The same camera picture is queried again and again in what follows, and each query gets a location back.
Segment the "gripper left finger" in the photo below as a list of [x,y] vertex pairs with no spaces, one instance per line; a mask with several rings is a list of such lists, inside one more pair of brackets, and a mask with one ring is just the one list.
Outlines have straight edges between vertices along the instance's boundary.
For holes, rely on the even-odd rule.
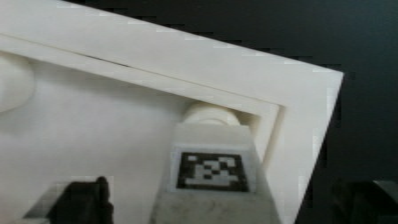
[[55,183],[23,216],[23,224],[114,224],[109,181]]

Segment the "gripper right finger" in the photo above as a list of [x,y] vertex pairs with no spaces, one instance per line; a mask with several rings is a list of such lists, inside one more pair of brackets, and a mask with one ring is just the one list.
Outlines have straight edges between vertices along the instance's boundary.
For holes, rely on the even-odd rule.
[[398,224],[395,181],[336,182],[334,224]]

